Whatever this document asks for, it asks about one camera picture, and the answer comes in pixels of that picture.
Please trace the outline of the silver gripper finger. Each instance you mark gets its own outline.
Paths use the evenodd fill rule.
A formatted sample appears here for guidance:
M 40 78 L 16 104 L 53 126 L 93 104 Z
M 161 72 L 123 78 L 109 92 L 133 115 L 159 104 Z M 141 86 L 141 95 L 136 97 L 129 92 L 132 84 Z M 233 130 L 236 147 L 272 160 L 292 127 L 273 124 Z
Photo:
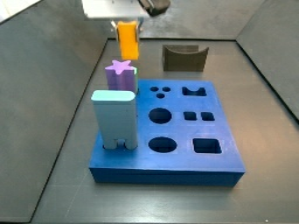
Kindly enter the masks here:
M 143 17 L 139 17 L 139 18 L 137 18 L 137 31 L 139 31 L 139 32 L 141 31 L 143 23 L 144 23 L 144 18 L 143 18 Z
M 111 20 L 111 25 L 115 31 L 117 31 L 117 23 L 115 22 L 115 20 Z

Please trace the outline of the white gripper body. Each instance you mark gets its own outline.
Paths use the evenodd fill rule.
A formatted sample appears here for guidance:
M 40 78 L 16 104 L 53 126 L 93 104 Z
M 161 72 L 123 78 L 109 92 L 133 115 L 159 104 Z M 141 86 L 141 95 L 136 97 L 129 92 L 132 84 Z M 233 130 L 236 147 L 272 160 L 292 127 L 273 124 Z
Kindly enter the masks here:
M 81 6 L 88 18 L 119 19 L 145 16 L 137 0 L 81 0 Z

